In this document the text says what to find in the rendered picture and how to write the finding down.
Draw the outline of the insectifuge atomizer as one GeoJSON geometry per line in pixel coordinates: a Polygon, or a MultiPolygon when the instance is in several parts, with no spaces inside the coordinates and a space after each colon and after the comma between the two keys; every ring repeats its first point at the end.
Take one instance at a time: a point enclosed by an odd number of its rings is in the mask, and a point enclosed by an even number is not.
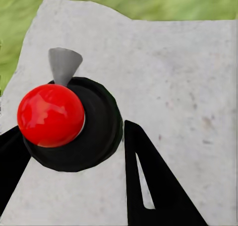
{"type": "Polygon", "coordinates": [[[77,52],[50,48],[48,57],[54,80],[25,94],[17,109],[23,141],[44,167],[64,172],[95,167],[123,145],[117,102],[102,84],[74,77],[83,62],[77,52]]]}

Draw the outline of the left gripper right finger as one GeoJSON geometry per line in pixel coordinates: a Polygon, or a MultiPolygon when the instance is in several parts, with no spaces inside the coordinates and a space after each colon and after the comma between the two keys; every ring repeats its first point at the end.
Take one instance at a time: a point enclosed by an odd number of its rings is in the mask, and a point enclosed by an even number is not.
{"type": "Polygon", "coordinates": [[[123,130],[128,226],[208,226],[143,128],[125,120],[123,130]],[[154,210],[143,204],[136,153],[154,210]]]}

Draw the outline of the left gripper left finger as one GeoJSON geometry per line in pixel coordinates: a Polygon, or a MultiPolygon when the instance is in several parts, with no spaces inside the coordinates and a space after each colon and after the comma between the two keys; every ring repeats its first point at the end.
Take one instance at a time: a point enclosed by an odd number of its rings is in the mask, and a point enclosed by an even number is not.
{"type": "Polygon", "coordinates": [[[0,136],[0,217],[31,157],[18,125],[0,136]]]}

